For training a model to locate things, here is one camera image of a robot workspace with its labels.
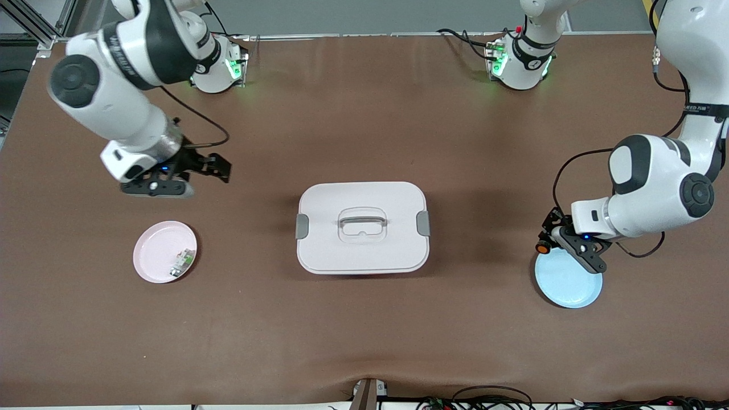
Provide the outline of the white lidded storage box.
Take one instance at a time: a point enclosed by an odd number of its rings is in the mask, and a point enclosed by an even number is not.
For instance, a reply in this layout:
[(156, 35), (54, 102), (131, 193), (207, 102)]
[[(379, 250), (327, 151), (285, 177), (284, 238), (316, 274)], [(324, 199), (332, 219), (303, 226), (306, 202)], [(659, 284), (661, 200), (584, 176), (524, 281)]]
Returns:
[(414, 272), (429, 257), (430, 236), (426, 197), (409, 182), (323, 183), (300, 197), (297, 258), (310, 273)]

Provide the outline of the light blue round plate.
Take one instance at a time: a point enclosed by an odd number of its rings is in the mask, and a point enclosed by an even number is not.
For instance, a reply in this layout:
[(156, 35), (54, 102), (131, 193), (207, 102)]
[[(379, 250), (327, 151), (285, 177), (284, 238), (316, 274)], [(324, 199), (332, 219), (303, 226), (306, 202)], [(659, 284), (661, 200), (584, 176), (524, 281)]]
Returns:
[(592, 304), (603, 288), (601, 273), (590, 273), (560, 248), (537, 255), (534, 275), (541, 293), (552, 303), (568, 309)]

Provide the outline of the pink round plate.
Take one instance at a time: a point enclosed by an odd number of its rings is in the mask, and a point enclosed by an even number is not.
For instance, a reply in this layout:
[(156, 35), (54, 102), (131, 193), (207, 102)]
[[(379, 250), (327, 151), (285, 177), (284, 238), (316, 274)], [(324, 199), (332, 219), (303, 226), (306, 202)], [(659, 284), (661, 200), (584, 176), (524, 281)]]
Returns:
[(132, 255), (134, 269), (139, 277), (154, 284), (174, 282), (184, 274), (175, 278), (169, 275), (169, 269), (185, 249), (195, 250), (197, 257), (198, 240), (190, 226), (178, 221), (157, 223), (137, 240)]

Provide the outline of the white green contact block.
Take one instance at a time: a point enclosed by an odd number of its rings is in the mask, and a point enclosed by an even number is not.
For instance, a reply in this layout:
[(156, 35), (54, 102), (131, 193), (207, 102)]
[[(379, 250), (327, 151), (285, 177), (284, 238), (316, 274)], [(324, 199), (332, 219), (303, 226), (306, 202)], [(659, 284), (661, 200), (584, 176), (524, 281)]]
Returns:
[(172, 267), (169, 269), (169, 275), (172, 277), (180, 277), (185, 274), (192, 266), (196, 256), (196, 251), (193, 249), (185, 249), (178, 253), (175, 257)]

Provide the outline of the brown table mat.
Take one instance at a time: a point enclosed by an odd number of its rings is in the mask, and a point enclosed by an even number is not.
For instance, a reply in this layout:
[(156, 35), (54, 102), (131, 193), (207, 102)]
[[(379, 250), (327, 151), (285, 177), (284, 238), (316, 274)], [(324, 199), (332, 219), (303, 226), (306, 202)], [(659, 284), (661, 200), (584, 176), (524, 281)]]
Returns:
[[(171, 91), (231, 133), (229, 184), (187, 199), (122, 194), (102, 138), (31, 68), (0, 151), (0, 407), (339, 401), (506, 385), (538, 401), (729, 399), (729, 165), (703, 220), (648, 259), (605, 253), (599, 298), (537, 293), (534, 244), (570, 156), (675, 124), (650, 35), (568, 35), (528, 92), (489, 81), (440, 36), (253, 44), (247, 85)], [(416, 272), (323, 277), (298, 262), (300, 195), (319, 183), (411, 182), (431, 251)], [(174, 282), (133, 266), (141, 234), (190, 226)]]

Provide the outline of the aluminium frame profile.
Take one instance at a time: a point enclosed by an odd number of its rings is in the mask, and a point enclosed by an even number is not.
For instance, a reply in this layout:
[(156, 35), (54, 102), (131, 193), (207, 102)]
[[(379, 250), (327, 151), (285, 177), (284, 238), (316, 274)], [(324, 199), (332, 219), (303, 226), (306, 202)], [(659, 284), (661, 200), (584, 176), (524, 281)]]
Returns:
[(36, 42), (39, 51), (50, 51), (68, 40), (71, 18), (80, 0), (0, 0), (0, 11), (20, 28), (0, 30), (0, 42)]

